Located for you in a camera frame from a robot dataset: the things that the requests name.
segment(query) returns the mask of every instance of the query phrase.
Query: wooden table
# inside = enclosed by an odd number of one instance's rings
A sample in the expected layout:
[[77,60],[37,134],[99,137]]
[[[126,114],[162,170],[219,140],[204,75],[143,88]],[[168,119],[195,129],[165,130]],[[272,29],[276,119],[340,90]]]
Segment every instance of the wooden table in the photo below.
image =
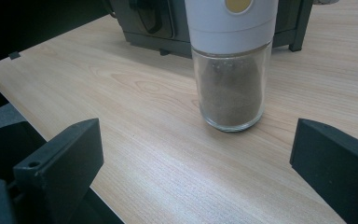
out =
[[314,6],[303,49],[274,49],[262,119],[201,117],[191,60],[130,46],[103,17],[0,61],[0,92],[47,139],[99,118],[92,188],[126,223],[343,223],[291,168],[298,118],[358,138],[358,1]]

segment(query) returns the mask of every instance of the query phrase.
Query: clear plastic container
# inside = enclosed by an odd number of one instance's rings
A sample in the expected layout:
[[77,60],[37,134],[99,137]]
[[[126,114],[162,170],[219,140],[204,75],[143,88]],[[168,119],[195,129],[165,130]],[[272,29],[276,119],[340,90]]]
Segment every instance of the clear plastic container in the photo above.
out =
[[200,112],[210,125],[238,132],[261,118],[271,46],[231,55],[192,49]]

